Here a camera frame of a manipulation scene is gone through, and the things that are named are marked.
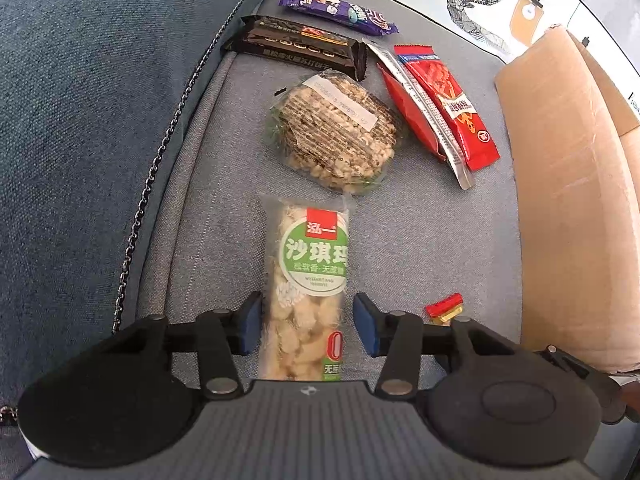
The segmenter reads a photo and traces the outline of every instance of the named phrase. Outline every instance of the cardboard box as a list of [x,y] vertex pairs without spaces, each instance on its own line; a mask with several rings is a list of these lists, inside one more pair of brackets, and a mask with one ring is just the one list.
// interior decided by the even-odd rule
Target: cardboard box
[[518,190],[523,345],[640,367],[638,119],[562,27],[495,83]]

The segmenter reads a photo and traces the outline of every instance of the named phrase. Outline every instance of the green circular label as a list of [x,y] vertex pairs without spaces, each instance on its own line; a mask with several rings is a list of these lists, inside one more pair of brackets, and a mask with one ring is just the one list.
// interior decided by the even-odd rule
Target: green circular label
[[306,235],[306,218],[295,222],[280,241],[280,268],[296,288],[310,296],[332,296],[347,283],[349,239],[338,214],[335,240]]

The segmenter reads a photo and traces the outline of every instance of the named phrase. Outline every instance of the sachima package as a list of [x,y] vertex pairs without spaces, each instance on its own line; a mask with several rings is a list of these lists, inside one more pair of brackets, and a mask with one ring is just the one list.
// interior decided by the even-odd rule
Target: sachima package
[[260,378],[338,381],[349,212],[263,196],[268,216]]
[[283,94],[272,108],[284,163],[322,186],[361,194],[394,156],[399,118],[375,95],[334,70]]

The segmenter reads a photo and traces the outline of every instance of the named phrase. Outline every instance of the chain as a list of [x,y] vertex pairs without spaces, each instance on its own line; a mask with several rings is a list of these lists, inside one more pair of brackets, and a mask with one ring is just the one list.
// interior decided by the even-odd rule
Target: chain
[[0,406],[0,426],[17,426],[18,410],[11,406]]
[[225,29],[228,27],[229,23],[231,23],[231,20],[234,18],[234,15],[236,14],[236,12],[238,12],[238,9],[240,9],[240,6],[242,5],[243,2],[244,0],[238,1],[238,3],[233,8],[231,13],[226,17],[226,20],[222,24],[222,27],[220,27],[220,30],[215,35],[215,37],[211,41],[211,44],[206,49],[205,53],[200,59],[198,66],[196,67],[195,71],[191,75],[191,78],[189,79],[189,83],[187,84],[186,88],[184,89],[184,92],[182,93],[182,97],[180,97],[180,102],[178,103],[178,107],[174,113],[174,118],[171,119],[171,122],[169,123],[169,127],[164,132],[164,137],[162,138],[162,142],[160,143],[160,147],[158,148],[156,157],[154,158],[151,168],[149,169],[148,177],[145,180],[145,187],[142,190],[142,196],[140,198],[140,202],[138,202],[138,210],[136,211],[136,214],[133,217],[131,232],[130,232],[129,238],[127,239],[127,248],[124,251],[124,261],[122,262],[122,272],[120,273],[120,281],[118,283],[118,295],[116,297],[116,306],[113,313],[113,326],[111,327],[111,332],[114,334],[120,329],[120,323],[122,322],[122,311],[124,310],[124,298],[127,290],[127,281],[129,279],[129,268],[131,266],[131,259],[133,257],[134,251],[136,250],[136,242],[138,241],[138,232],[140,231],[140,226],[142,225],[142,217],[145,215],[145,209],[148,203],[149,194],[151,193],[152,186],[154,184],[154,181],[156,180],[156,174],[158,173],[158,166],[162,162],[162,156],[164,155],[164,152],[166,151],[166,147],[171,141],[171,137],[174,134],[175,127],[177,126],[178,120],[182,115],[182,110],[184,109],[184,105],[187,102],[187,99],[191,94],[191,91],[193,90],[193,86],[195,85],[196,80],[200,76],[200,73],[202,72],[202,69],[206,64],[207,59],[209,59],[209,56],[212,53],[214,47],[222,37],[222,34],[224,33]]

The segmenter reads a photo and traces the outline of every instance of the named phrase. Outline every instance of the purple candy bar wrapper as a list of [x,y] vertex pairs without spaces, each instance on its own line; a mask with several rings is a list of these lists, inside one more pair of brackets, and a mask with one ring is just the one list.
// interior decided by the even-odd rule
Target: purple candy bar wrapper
[[384,36],[398,31],[379,12],[341,0],[280,0],[279,5],[346,25],[369,36]]

